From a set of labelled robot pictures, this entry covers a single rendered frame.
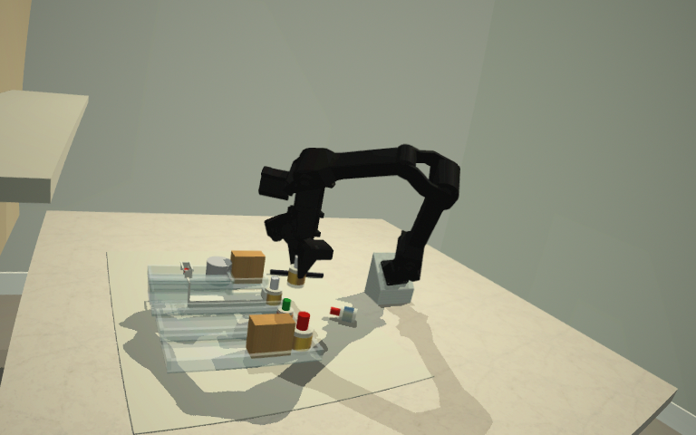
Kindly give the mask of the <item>white jar with red lid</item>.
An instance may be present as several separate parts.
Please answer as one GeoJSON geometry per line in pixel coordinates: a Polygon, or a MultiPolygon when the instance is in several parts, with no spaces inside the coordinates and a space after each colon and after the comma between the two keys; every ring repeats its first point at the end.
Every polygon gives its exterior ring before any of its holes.
{"type": "Polygon", "coordinates": [[[339,316],[339,318],[338,318],[339,320],[354,323],[355,318],[356,318],[356,314],[357,314],[357,310],[358,309],[356,309],[356,308],[342,305],[341,309],[331,307],[329,314],[339,316]]]}

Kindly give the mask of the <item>grey cylinder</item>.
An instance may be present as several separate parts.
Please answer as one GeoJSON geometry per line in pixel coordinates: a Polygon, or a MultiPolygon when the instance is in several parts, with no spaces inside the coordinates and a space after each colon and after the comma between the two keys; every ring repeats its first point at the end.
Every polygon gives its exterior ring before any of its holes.
{"type": "Polygon", "coordinates": [[[207,259],[206,275],[226,275],[232,272],[232,261],[224,256],[211,256],[207,259]]]}

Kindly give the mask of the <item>brown cardboard box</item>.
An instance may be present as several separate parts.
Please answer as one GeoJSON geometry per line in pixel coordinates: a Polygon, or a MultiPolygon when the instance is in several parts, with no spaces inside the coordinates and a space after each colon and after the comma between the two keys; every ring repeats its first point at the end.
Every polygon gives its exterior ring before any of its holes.
{"type": "Polygon", "coordinates": [[[246,337],[248,353],[292,350],[295,325],[290,314],[249,315],[246,337]]]}
{"type": "Polygon", "coordinates": [[[263,277],[266,256],[262,251],[231,251],[234,278],[263,277]]]}

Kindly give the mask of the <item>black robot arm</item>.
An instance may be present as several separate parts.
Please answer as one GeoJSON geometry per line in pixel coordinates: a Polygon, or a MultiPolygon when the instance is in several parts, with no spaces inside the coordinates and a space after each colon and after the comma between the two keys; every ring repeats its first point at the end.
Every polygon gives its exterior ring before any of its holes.
{"type": "MultiPolygon", "coordinates": [[[[305,208],[321,208],[324,189],[340,179],[398,175],[425,197],[411,231],[401,231],[396,256],[381,261],[386,285],[420,281],[424,248],[443,210],[459,199],[460,166],[434,150],[417,150],[401,144],[396,148],[334,153],[326,148],[304,149],[290,171],[264,166],[258,193],[288,200],[305,208]],[[429,179],[416,163],[430,166],[429,179]],[[389,284],[388,284],[389,283],[389,284]]],[[[264,221],[266,235],[274,242],[303,234],[302,220],[287,213],[264,221]]]]}

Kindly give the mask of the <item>black thin rod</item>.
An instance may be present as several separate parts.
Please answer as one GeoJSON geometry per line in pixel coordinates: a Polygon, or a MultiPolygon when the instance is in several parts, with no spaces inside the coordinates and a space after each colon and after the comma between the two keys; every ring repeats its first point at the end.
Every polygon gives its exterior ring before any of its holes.
{"type": "MultiPolygon", "coordinates": [[[[275,269],[271,269],[271,270],[270,270],[270,275],[285,275],[285,276],[288,276],[288,271],[289,271],[289,270],[275,270],[275,269]]],[[[324,277],[324,273],[306,272],[306,276],[324,277]]]]}

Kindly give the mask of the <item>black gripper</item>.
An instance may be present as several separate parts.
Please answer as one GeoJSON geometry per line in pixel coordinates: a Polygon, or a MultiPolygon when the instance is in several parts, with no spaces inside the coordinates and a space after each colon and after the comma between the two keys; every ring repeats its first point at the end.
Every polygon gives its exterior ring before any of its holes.
{"type": "Polygon", "coordinates": [[[303,234],[301,237],[295,237],[294,233],[284,241],[288,244],[290,263],[294,264],[295,257],[298,257],[298,278],[304,278],[317,260],[332,260],[334,250],[324,240],[314,239],[321,236],[318,225],[319,219],[324,218],[322,208],[305,208],[295,203],[290,205],[290,208],[293,215],[301,218],[303,234]]]}

